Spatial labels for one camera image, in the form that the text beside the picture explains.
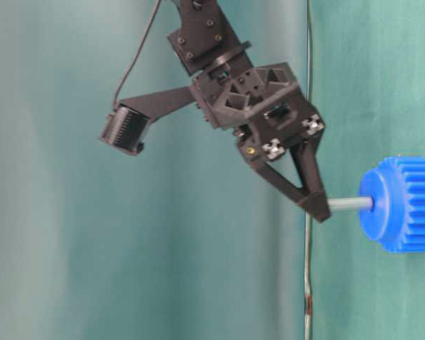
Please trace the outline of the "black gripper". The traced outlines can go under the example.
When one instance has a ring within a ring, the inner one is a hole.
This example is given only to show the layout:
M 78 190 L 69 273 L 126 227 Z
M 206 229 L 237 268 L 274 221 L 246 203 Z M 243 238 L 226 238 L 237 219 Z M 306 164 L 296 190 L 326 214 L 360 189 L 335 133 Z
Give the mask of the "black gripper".
M 245 162 L 318 222 L 330 218 L 316 152 L 325 129 L 286 63 L 254 67 L 241 74 L 203 71 L 191 91 L 206 120 L 233 130 Z M 289 153 L 300 180 L 295 186 L 269 164 Z

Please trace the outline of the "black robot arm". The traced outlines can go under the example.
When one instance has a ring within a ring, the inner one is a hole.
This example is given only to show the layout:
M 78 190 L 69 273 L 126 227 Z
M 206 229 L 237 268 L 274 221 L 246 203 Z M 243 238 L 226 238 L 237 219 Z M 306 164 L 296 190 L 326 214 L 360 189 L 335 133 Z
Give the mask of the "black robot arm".
M 287 63 L 256 67 L 216 1 L 177 1 L 169 42 L 214 127 L 231 129 L 245 162 L 322 222 L 331 215 L 315 158 L 324 121 Z

